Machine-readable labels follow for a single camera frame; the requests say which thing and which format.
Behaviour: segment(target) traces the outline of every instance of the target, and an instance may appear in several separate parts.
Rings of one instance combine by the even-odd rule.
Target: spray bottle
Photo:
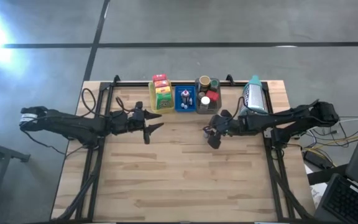
[[[249,83],[245,85],[242,96],[244,97],[245,105],[247,105],[252,112],[267,113],[262,83],[257,75],[253,75]],[[241,104],[241,106],[240,115],[246,115],[250,110],[243,104]]]

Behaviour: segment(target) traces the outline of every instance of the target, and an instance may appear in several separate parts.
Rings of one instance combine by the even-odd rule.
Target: wooden tabletop
[[[267,82],[274,112],[287,110],[284,82]],[[92,90],[97,98],[99,84],[84,82],[83,88]],[[242,87],[222,87],[222,108],[235,112],[241,93]],[[126,108],[143,101],[144,108],[151,111],[146,87],[114,87],[113,96],[120,96]],[[85,100],[92,105],[90,95]],[[114,100],[111,110],[119,109]],[[77,114],[86,112],[80,100]],[[144,144],[140,131],[108,136],[94,221],[276,221],[262,135],[222,137],[221,147],[214,150],[201,130],[210,118],[211,115],[197,113],[171,113],[150,120],[149,124],[165,124],[151,135],[149,145]],[[68,152],[79,146],[79,142],[71,142]],[[65,161],[52,218],[62,214],[78,193],[85,158],[86,149],[82,149]],[[313,199],[299,147],[286,148],[284,161],[291,190],[313,214]],[[285,199],[280,193],[286,214]]]

